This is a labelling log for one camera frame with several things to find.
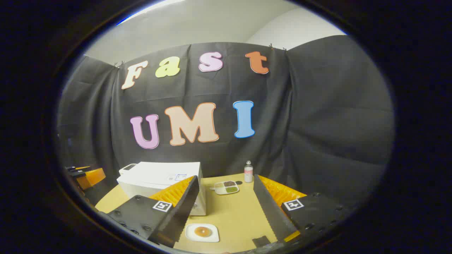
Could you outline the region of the white square plate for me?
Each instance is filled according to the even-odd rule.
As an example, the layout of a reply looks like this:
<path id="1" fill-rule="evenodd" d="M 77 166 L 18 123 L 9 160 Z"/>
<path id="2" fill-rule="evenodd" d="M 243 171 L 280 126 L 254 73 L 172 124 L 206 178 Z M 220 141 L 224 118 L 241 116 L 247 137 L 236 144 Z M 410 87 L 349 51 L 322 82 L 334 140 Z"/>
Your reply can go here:
<path id="1" fill-rule="evenodd" d="M 197 235 L 195 235 L 194 233 L 194 229 L 196 227 L 199 226 L 205 226 L 211 229 L 212 234 L 210 235 L 210 237 L 207 238 L 203 238 L 203 237 L 199 237 Z M 193 223 L 193 224 L 189 224 L 186 226 L 185 229 L 185 236 L 187 239 L 191 240 L 191 241 L 195 241 L 195 242 L 219 242 L 220 238 L 219 238 L 219 231 L 217 229 L 217 227 L 213 224 L 205 224 L 205 223 Z"/>

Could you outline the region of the white microwave oven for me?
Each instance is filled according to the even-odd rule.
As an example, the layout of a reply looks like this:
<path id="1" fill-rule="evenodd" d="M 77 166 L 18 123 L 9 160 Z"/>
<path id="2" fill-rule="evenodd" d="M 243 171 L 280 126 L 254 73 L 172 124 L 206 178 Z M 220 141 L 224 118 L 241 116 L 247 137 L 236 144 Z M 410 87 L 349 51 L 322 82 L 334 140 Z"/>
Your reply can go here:
<path id="1" fill-rule="evenodd" d="M 122 169 L 117 182 L 130 198 L 141 195 L 176 206 L 193 176 L 201 182 L 200 162 L 140 162 L 131 169 Z"/>

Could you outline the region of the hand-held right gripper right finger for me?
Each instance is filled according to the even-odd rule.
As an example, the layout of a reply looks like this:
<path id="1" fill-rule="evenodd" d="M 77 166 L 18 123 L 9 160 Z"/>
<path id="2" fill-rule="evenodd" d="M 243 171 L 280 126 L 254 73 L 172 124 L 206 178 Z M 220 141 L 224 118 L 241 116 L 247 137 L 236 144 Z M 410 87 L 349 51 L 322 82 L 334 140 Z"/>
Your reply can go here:
<path id="1" fill-rule="evenodd" d="M 326 195 L 303 194 L 260 175 L 254 176 L 253 190 L 280 242 L 309 244 L 325 236 L 351 214 L 348 207 Z"/>

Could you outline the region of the small black block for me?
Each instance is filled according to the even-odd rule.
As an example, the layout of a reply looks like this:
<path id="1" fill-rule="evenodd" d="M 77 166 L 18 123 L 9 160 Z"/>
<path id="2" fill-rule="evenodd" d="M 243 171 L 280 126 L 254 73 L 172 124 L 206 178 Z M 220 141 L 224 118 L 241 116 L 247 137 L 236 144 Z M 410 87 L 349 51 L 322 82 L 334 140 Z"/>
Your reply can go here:
<path id="1" fill-rule="evenodd" d="M 252 241 L 257 249 L 270 244 L 270 240 L 267 238 L 266 235 L 263 235 L 262 237 L 258 238 L 253 238 Z"/>

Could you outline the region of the white divided tray with grains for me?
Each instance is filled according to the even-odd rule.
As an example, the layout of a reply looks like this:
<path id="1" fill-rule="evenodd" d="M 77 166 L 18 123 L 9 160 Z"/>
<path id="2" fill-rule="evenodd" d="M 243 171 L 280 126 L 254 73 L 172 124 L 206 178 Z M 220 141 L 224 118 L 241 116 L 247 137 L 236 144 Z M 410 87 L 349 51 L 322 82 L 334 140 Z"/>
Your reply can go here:
<path id="1" fill-rule="evenodd" d="M 222 181 L 215 183 L 213 190 L 217 195 L 227 195 L 239 192 L 239 187 L 235 181 Z"/>

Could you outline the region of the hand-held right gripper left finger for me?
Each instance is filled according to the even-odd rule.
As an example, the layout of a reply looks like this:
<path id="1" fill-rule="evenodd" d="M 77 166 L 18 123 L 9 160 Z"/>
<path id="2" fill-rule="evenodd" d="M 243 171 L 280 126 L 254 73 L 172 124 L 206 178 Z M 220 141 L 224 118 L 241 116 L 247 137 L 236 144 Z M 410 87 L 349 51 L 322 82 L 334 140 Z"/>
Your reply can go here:
<path id="1" fill-rule="evenodd" d="M 199 194 L 196 175 L 149 197 L 134 195 L 106 215 L 126 230 L 167 247 L 179 241 Z"/>

